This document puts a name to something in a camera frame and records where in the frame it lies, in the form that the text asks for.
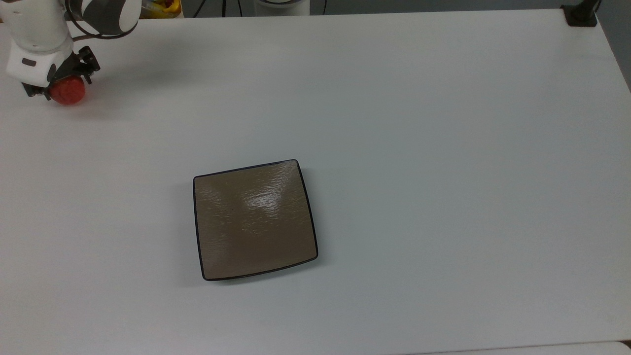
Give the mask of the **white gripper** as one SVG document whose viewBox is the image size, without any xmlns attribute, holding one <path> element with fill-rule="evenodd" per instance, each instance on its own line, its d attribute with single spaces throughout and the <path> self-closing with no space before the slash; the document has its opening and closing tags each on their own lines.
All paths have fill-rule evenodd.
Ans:
<svg viewBox="0 0 631 355">
<path fill-rule="evenodd" d="M 92 75 L 101 65 L 90 47 L 73 52 L 72 42 L 26 43 L 12 42 L 6 71 L 22 83 L 28 97 L 43 96 L 51 101 L 49 86 L 69 76 L 84 78 L 92 84 Z"/>
</svg>

